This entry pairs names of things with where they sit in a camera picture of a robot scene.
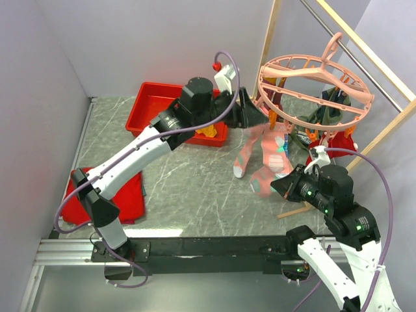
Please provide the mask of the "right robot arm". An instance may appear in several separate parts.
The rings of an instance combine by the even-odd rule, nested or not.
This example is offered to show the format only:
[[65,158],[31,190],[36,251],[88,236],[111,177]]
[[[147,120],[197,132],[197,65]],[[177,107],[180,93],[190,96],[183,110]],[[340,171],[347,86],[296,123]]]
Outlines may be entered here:
[[387,273],[380,264],[382,242],[375,217],[354,201],[353,180],[345,168],[327,164],[307,173],[299,164],[270,186],[289,202],[307,202],[324,221],[346,255],[349,278],[307,227],[287,232],[286,254],[302,258],[331,292],[341,311],[400,311]]

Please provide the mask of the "mustard yellow sock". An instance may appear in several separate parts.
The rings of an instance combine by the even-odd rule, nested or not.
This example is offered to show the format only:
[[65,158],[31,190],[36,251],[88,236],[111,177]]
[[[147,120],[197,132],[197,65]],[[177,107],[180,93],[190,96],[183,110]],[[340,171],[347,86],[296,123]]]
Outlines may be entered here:
[[214,138],[217,135],[217,130],[216,130],[216,127],[214,125],[209,125],[207,127],[197,129],[196,133],[198,135],[203,135],[203,136],[208,137],[208,138]]

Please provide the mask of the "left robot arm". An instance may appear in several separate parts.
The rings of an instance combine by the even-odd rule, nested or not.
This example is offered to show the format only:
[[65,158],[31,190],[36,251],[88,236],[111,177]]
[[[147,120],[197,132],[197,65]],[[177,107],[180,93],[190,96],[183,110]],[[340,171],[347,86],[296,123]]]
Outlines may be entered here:
[[266,123],[267,118],[255,107],[245,88],[215,95],[210,80],[194,77],[134,141],[100,166],[88,172],[77,169],[71,175],[77,199],[106,242],[107,253],[113,260],[133,256],[131,242],[119,219],[120,210],[112,201],[115,194],[147,165],[174,151],[211,121],[246,129]]

